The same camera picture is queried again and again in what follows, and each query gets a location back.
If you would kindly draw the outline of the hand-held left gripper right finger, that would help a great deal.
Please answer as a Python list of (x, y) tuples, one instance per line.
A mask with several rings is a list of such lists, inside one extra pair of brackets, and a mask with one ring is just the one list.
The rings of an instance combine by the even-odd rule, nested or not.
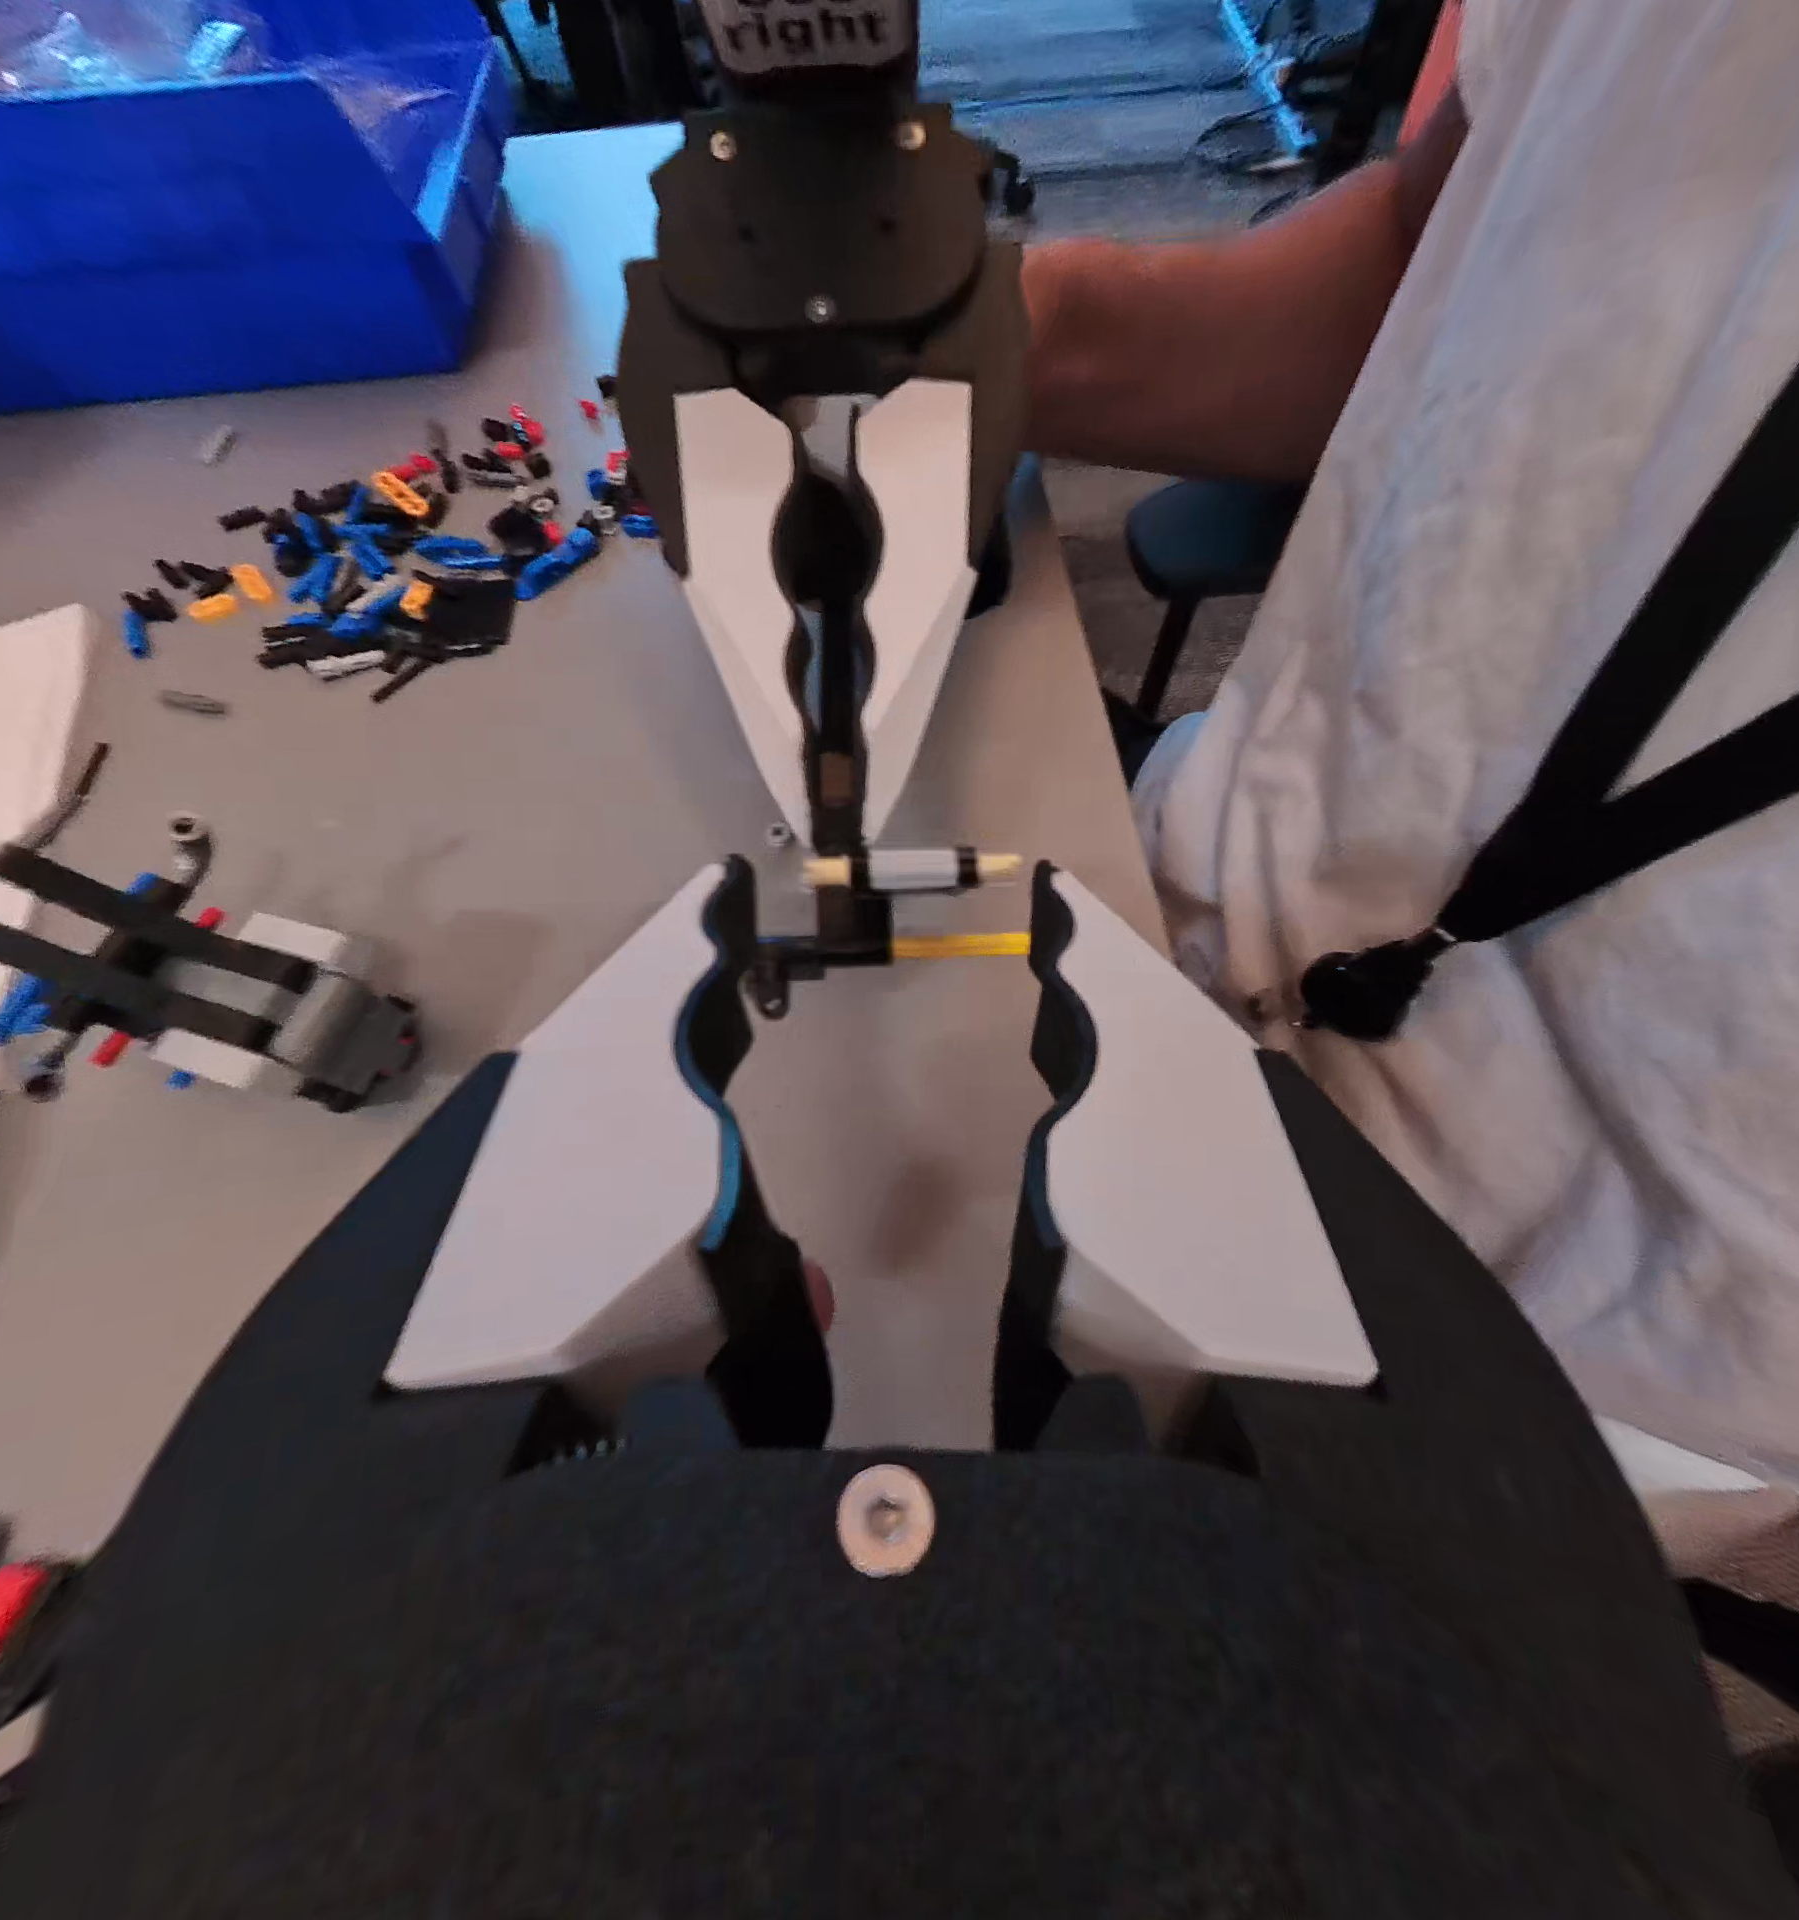
[(1030, 878), (1030, 1065), (992, 1443), (1109, 1378), (1164, 1438), (1216, 1380), (1382, 1378), (1258, 1049), (1077, 877)]

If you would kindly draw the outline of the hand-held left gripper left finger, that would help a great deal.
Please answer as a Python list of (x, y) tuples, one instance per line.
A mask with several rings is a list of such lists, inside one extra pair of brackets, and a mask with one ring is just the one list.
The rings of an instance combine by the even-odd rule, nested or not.
[(505, 1060), (390, 1387), (556, 1380), (606, 1422), (648, 1385), (702, 1380), (739, 1443), (825, 1443), (833, 1371), (805, 1262), (728, 1099), (756, 907), (748, 859), (709, 865)]

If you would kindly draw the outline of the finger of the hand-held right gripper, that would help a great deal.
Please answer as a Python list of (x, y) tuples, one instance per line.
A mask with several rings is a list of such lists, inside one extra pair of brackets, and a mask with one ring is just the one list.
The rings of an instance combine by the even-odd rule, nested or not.
[(792, 430), (737, 390), (672, 396), (681, 587), (752, 760), (797, 843), (813, 833), (805, 723), (788, 676), (793, 601), (776, 525), (796, 479)]
[(880, 836), (911, 776), (977, 585), (970, 559), (971, 390), (911, 378), (855, 426), (857, 479), (880, 536), (861, 601), (872, 648), (860, 708), (861, 831)]

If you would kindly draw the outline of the small black yellow lego assembly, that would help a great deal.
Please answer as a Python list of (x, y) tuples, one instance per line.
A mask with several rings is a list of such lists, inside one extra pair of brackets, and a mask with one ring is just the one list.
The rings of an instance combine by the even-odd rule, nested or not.
[(797, 982), (830, 973), (886, 968), (902, 958), (1024, 952), (1015, 934), (896, 933), (899, 899), (963, 897), (1019, 877), (1025, 859), (971, 846), (880, 851), (869, 829), (864, 708), (875, 655), (861, 615), (839, 592), (801, 607), (788, 656), (799, 728), (793, 765), (805, 803), (801, 881), (814, 905), (807, 933), (756, 937), (756, 1011), (783, 1018)]

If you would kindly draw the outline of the person's right forearm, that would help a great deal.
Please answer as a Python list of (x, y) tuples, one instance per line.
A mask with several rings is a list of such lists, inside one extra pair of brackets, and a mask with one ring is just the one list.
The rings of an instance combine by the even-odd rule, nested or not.
[(1464, 120), (1222, 239), (1067, 239), (1021, 263), (1025, 447), (1182, 478), (1306, 482), (1462, 149)]

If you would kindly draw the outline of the pile of loose lego pieces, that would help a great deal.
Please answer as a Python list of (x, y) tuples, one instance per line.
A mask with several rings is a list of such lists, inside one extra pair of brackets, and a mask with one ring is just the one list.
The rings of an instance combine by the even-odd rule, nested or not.
[(621, 444), (558, 479), (550, 430), (513, 400), (469, 433), (428, 420), (417, 447), (319, 488), (213, 515), (218, 547), (151, 552), (119, 592), (128, 660), (181, 631), (256, 623), (268, 672), (361, 682), (384, 704), (433, 668), (499, 655), (610, 540), (660, 538)]

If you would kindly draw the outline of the grey black lego model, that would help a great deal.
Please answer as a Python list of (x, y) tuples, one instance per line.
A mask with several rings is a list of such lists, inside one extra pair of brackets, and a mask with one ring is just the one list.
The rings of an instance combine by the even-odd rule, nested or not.
[(109, 1065), (144, 1046), (171, 1082), (281, 1090), (351, 1113), (392, 1090), (422, 1060), (417, 1005), (368, 976), (351, 934), (268, 915), (237, 929), (194, 904), (212, 837), (173, 823), (165, 870), (117, 886), (42, 847), (0, 847), (0, 881), (95, 929), (66, 947), (0, 922), (0, 968), (24, 988), (0, 1009), (0, 1044), (30, 1042), (20, 1088), (53, 1096), (71, 1060)]

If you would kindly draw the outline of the black stool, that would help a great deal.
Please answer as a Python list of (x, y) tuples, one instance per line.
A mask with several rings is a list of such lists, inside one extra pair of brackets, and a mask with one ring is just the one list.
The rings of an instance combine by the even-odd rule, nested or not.
[(1179, 479), (1130, 507), (1127, 563), (1164, 609), (1135, 700), (1146, 720), (1159, 715), (1198, 609), (1265, 592), (1305, 495), (1298, 486), (1235, 478)]

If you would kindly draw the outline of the blue plastic bin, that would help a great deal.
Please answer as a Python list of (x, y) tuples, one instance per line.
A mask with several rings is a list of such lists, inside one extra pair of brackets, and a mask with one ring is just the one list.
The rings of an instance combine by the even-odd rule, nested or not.
[(455, 372), (510, 132), (502, 50), (0, 97), (0, 415)]

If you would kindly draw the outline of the clear plastic bag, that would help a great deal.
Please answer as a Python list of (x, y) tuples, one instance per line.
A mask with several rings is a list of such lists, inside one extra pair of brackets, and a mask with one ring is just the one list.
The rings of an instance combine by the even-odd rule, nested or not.
[(0, 1), (0, 97), (260, 76), (347, 91), (485, 45), (460, 1)]

